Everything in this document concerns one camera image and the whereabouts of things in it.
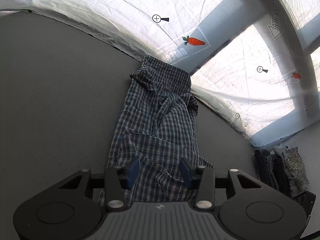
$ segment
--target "plaid shirt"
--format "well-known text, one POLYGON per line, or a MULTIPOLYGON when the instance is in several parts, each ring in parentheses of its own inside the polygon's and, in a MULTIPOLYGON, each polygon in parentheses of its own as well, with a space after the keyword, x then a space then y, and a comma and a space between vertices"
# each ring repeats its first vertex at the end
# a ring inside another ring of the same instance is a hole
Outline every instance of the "plaid shirt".
MULTIPOLYGON (((196 190, 184 186, 179 162, 186 157, 194 166, 212 165, 199 156, 195 119, 198 104, 191 95, 190 75, 149 55, 131 75, 112 140, 107 167, 125 166, 140 156, 140 172, 131 190, 132 201, 169 202, 194 199, 196 190)), ((104 205, 104 189, 98 203, 104 205)))

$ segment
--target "gray floor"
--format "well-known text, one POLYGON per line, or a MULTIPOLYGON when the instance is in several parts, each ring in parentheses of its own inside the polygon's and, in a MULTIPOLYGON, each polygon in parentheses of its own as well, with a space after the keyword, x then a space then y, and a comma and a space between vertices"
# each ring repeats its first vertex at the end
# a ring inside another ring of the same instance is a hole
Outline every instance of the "gray floor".
MULTIPOLYGON (((140 63, 31 13, 0 17, 0 37, 0 239, 16 240, 20 203, 81 168, 103 171, 129 74, 140 63)), ((200 155, 218 174, 238 168, 255 176, 253 149, 240 134, 201 103, 196 122, 200 155)))

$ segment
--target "stack of folded clothes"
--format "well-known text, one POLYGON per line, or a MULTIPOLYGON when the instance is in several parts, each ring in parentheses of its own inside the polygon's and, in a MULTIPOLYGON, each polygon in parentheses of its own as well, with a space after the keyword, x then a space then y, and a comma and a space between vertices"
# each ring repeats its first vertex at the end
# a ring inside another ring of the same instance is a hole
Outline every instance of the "stack of folded clothes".
POLYGON ((259 180, 288 197, 308 189, 308 179, 298 147, 281 143, 271 152, 256 149, 253 153, 259 180))

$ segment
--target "silver bolt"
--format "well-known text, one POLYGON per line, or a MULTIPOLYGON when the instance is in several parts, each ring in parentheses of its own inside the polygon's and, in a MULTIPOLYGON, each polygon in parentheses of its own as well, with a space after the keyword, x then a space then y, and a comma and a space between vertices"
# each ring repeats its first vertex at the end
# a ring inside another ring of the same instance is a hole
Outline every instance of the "silver bolt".
POLYGON ((212 203, 207 200, 200 200, 196 203, 196 206, 201 209, 210 208, 212 206, 212 203))
POLYGON ((108 202, 108 206, 111 208, 121 208, 124 206, 124 203, 121 200, 111 200, 108 202))

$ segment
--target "blue checkered fabric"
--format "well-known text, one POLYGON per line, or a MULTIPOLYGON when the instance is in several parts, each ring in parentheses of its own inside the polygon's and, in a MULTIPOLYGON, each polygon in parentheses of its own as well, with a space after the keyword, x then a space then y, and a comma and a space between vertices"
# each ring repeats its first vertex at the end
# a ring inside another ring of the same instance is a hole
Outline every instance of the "blue checkered fabric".
MULTIPOLYGON (((140 173, 131 190, 132 201, 169 202, 195 198, 184 186, 179 162, 186 157, 194 166, 212 165, 199 156, 195 120, 198 104, 191 95, 190 75, 146 55, 131 75, 110 148, 107 167, 125 166, 140 156, 140 173)), ((104 189, 98 203, 104 205, 104 189)))

